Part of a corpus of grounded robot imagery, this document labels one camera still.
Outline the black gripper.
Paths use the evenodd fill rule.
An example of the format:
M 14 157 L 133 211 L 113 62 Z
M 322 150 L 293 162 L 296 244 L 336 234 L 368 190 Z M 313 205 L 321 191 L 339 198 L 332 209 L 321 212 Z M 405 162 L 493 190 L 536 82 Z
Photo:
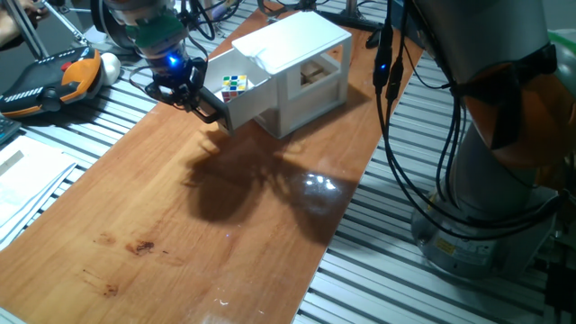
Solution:
M 158 58 L 147 58 L 146 61 L 152 71 L 152 82 L 146 86 L 146 94 L 202 118 L 198 96 L 206 97 L 210 93 L 205 85 L 207 59 L 191 58 L 184 45 L 178 44 Z

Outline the person hand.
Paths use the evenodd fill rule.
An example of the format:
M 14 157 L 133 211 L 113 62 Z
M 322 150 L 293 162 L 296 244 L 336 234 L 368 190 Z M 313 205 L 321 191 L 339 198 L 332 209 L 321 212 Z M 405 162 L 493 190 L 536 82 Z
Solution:
M 39 8 L 36 1 L 33 0 L 19 0 L 22 9 L 27 14 L 32 25 L 36 27 L 38 22 L 45 19 L 49 15 L 47 8 Z M 8 13 L 6 5 L 1 5 L 1 50 L 7 49 L 10 46 L 17 46 L 23 42 L 18 23 Z

